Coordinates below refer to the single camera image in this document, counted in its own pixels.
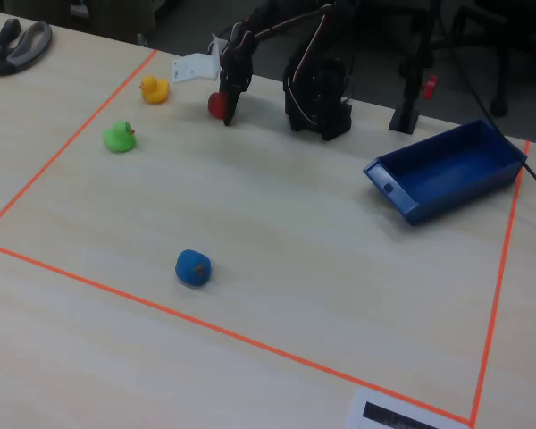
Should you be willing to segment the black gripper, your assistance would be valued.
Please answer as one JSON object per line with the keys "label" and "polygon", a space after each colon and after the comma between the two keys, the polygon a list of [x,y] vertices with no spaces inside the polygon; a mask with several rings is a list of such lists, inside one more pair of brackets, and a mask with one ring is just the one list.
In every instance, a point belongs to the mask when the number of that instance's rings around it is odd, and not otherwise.
{"label": "black gripper", "polygon": [[247,90],[252,74],[252,55],[255,36],[252,31],[239,31],[230,36],[220,58],[220,90],[224,94],[223,123],[229,126],[238,105],[240,94]]}

